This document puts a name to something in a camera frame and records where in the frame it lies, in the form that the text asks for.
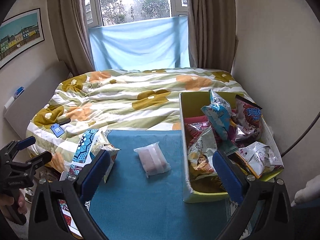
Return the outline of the person's left hand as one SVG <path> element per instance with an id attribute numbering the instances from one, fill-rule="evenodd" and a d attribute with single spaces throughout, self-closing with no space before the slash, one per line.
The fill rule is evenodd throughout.
<path id="1" fill-rule="evenodd" d="M 7 196 L 6 194 L 0 194 L 0 203 L 1 206 L 12 206 L 14 204 L 14 197 Z M 28 212 L 26 201 L 23 195 L 23 192 L 20 190 L 18 195 L 18 212 L 25 215 Z"/>

